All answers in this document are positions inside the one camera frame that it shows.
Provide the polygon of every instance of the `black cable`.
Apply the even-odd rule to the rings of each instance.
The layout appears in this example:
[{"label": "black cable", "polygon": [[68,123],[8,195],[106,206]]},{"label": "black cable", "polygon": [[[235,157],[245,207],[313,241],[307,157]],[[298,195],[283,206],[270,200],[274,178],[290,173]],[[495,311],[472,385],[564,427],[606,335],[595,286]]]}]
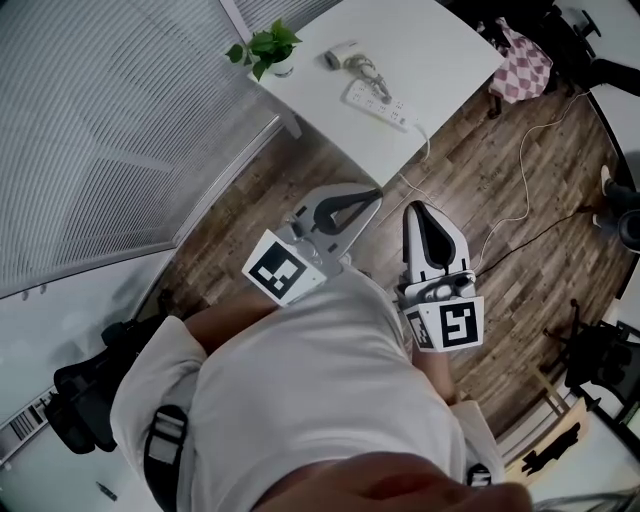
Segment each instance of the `black cable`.
[{"label": "black cable", "polygon": [[545,233],[551,231],[553,228],[555,228],[558,224],[562,224],[563,222],[572,219],[573,217],[575,217],[576,215],[580,214],[580,213],[589,213],[591,211],[591,208],[588,207],[580,207],[578,208],[575,212],[573,212],[571,215],[568,215],[560,220],[555,221],[553,224],[551,224],[551,226],[549,226],[548,228],[546,228],[544,231],[538,233],[535,237],[533,237],[531,240],[529,240],[528,242],[525,242],[522,245],[519,245],[518,247],[516,247],[515,249],[510,250],[507,254],[505,254],[502,258],[500,258],[498,261],[496,261],[493,265],[491,265],[489,268],[483,270],[482,272],[480,272],[478,274],[478,279],[486,274],[487,272],[491,272],[494,268],[496,268],[498,265],[500,265],[500,263],[502,263],[504,260],[506,260],[509,256],[511,256],[514,252],[518,252],[520,249],[524,249],[527,245],[535,242],[538,238],[540,238],[542,235],[544,235]]}]

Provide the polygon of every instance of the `pink checkered cloth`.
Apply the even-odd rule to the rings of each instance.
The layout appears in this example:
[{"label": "pink checkered cloth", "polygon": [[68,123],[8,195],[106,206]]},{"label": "pink checkered cloth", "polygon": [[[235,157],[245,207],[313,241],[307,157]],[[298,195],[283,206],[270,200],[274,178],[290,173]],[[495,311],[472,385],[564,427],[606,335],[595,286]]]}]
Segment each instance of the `pink checkered cloth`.
[{"label": "pink checkered cloth", "polygon": [[493,75],[489,92],[509,103],[542,95],[553,62],[531,39],[511,30],[504,18],[496,20],[511,43],[504,64]]}]

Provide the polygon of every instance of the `white desk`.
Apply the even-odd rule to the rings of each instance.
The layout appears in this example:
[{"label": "white desk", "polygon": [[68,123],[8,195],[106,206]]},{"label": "white desk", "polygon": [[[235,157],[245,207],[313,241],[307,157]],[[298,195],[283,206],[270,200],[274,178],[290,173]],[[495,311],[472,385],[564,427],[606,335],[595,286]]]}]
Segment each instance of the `white desk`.
[{"label": "white desk", "polygon": [[338,146],[380,186],[424,144],[344,104],[354,75],[329,71],[322,54],[355,39],[433,135],[491,76],[503,57],[435,0],[343,0],[298,32],[294,71],[260,85]]}]

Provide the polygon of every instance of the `power outlet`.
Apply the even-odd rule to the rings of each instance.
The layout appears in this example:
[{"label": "power outlet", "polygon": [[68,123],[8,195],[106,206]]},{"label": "power outlet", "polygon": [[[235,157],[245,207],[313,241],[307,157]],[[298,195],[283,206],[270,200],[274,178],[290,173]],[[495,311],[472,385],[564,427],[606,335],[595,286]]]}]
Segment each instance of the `power outlet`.
[{"label": "power outlet", "polygon": [[343,101],[404,133],[408,132],[411,126],[418,121],[415,114],[404,102],[394,98],[389,105],[385,105],[378,93],[362,80],[356,80],[349,86]]}]

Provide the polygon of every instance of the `white blind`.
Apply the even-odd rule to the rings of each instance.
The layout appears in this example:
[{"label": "white blind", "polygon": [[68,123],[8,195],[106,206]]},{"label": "white blind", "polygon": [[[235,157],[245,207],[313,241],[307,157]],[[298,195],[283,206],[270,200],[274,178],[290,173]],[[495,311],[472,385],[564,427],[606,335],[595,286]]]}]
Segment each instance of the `white blind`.
[{"label": "white blind", "polygon": [[0,296],[172,245],[273,114],[215,0],[0,8]]},{"label": "white blind", "polygon": [[300,30],[340,0],[236,0],[251,32],[265,30],[278,18],[292,30]]}]

